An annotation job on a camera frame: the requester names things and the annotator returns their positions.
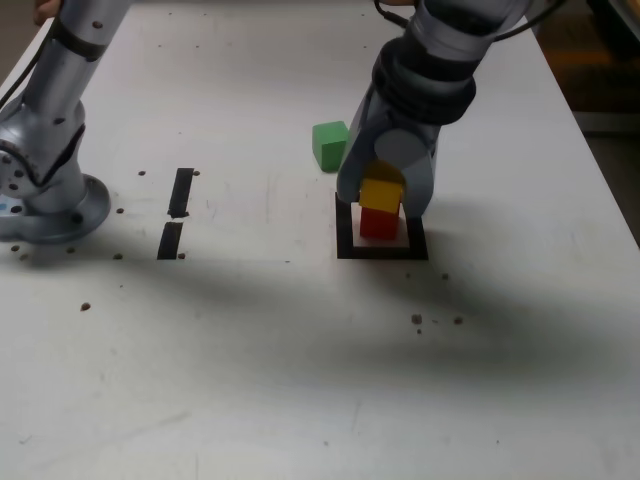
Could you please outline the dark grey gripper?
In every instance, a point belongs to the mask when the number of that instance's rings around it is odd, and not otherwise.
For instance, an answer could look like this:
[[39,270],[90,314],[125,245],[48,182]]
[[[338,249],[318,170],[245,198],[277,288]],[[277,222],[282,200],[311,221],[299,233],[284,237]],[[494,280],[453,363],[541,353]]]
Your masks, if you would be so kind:
[[[386,121],[396,129],[383,133]],[[376,153],[380,160],[396,168],[404,179],[405,216],[408,219],[421,218],[434,192],[434,146],[438,143],[440,131],[440,125],[420,123],[402,114],[370,84],[349,130],[337,177],[338,198],[345,203],[356,201],[365,168]]]

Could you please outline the person's right hand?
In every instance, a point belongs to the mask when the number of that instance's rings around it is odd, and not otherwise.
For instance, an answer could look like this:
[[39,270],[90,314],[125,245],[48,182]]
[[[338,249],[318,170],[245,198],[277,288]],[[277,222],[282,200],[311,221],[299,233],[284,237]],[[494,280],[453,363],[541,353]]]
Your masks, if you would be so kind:
[[63,5],[63,0],[35,0],[33,21],[42,26],[48,19],[55,18]]

